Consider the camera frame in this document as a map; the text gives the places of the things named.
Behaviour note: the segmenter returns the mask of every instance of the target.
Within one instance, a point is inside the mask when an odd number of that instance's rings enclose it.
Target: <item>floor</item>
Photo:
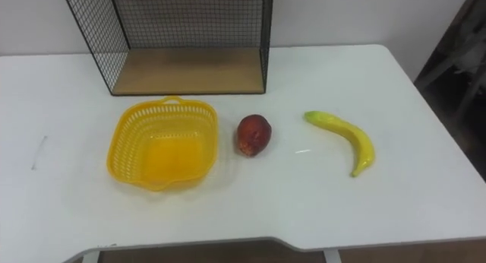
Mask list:
[[[486,240],[344,249],[342,263],[484,263]],[[255,241],[102,252],[98,263],[325,263],[322,252],[296,252]]]

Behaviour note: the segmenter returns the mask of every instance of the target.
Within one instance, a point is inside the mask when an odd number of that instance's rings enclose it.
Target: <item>toy banana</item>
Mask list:
[[[351,142],[356,152],[355,168],[351,172],[352,177],[359,176],[365,168],[373,163],[373,144],[360,128],[326,112],[310,111],[306,112],[304,117],[311,124],[341,135]]]

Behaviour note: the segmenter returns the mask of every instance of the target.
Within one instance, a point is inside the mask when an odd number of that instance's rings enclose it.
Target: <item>wall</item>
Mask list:
[[[410,78],[465,0],[275,0],[272,44],[381,43]],[[0,55],[86,52],[64,0],[0,0]]]

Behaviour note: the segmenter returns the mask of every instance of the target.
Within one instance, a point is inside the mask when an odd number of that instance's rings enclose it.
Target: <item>wooden base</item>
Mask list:
[[[263,93],[258,48],[132,49],[114,95]]]

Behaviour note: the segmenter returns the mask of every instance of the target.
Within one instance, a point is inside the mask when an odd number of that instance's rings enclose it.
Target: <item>red apple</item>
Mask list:
[[[254,157],[265,149],[271,135],[272,127],[263,116],[249,115],[238,125],[238,148],[243,154]]]

